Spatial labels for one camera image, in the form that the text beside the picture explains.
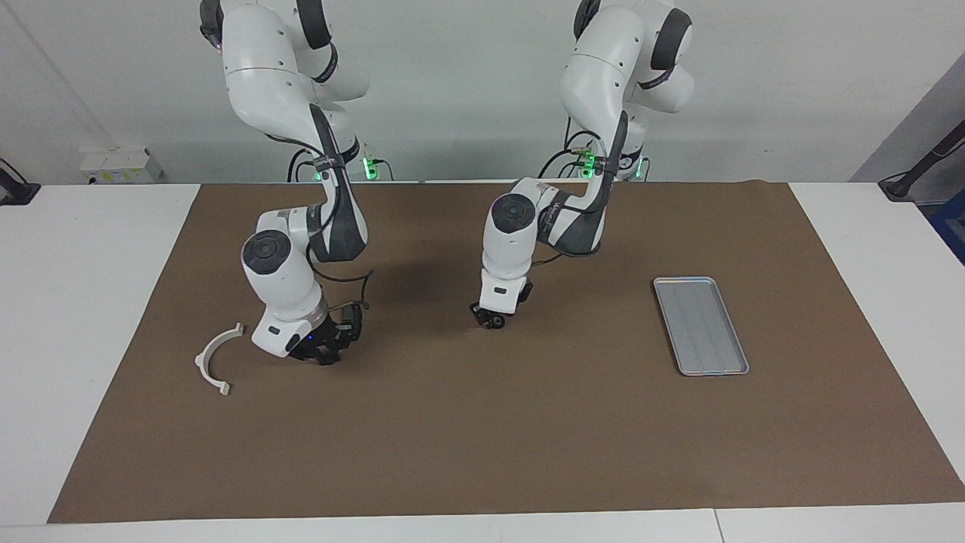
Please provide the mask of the black clamp stand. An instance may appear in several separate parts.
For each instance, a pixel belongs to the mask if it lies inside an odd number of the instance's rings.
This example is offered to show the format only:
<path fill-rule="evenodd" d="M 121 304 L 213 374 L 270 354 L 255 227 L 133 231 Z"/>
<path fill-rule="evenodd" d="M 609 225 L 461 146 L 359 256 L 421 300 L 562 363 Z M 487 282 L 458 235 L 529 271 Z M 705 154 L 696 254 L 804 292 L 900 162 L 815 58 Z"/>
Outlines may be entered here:
<path fill-rule="evenodd" d="M 924 155 L 909 170 L 886 176 L 878 181 L 878 188 L 893 202 L 910 202 L 909 192 L 919 179 L 930 171 L 932 167 L 946 158 L 951 157 L 958 149 L 965 146 L 965 119 L 959 121 L 950 133 L 941 138 L 938 143 Z"/>
<path fill-rule="evenodd" d="M 0 196 L 0 207 L 26 206 L 37 196 L 41 185 L 27 181 L 7 159 L 0 158 L 0 188 L 5 192 Z"/>

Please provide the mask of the white wall socket box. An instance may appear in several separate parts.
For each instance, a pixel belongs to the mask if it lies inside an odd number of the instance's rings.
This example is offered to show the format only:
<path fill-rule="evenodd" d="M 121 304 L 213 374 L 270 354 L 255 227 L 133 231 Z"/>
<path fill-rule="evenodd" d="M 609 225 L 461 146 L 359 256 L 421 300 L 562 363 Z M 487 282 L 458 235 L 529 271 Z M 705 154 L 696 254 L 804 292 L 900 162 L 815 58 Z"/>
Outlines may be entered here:
<path fill-rule="evenodd" d="M 79 171 L 87 183 L 161 183 L 164 172 L 144 147 L 84 152 Z"/>

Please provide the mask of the blue crate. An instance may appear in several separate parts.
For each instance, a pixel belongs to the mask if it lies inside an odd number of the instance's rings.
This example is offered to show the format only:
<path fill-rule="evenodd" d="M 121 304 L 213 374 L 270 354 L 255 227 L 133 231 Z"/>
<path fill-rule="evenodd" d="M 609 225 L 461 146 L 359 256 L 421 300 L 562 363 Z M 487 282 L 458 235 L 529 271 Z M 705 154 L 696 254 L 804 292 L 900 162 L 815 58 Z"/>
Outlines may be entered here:
<path fill-rule="evenodd" d="M 928 223 L 965 267 L 965 189 L 932 213 Z"/>

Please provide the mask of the brown table mat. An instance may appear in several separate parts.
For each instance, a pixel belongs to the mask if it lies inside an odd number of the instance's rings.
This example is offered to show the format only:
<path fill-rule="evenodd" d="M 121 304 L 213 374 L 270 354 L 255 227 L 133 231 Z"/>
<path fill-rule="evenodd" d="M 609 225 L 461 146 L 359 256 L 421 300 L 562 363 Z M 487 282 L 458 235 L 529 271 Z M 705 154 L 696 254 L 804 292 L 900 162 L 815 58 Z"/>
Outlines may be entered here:
<path fill-rule="evenodd" d="M 53 506 L 53 523 L 965 502 L 965 483 L 782 183 L 619 185 L 601 250 L 535 269 L 484 330 L 494 185 L 358 186 L 375 269 L 331 367 L 249 338 L 239 253 L 313 188 L 204 186 Z M 678 371 L 652 281 L 710 276 L 750 364 Z"/>

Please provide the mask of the silver metal tray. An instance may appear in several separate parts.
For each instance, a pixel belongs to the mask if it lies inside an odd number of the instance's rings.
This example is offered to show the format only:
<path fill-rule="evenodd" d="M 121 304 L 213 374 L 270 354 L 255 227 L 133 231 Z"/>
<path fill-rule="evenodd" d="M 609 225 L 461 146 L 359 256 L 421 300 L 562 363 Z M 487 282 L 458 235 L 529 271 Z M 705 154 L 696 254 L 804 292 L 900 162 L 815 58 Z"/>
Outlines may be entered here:
<path fill-rule="evenodd" d="M 652 286 L 680 374 L 748 374 L 750 364 L 713 278 L 661 276 Z"/>

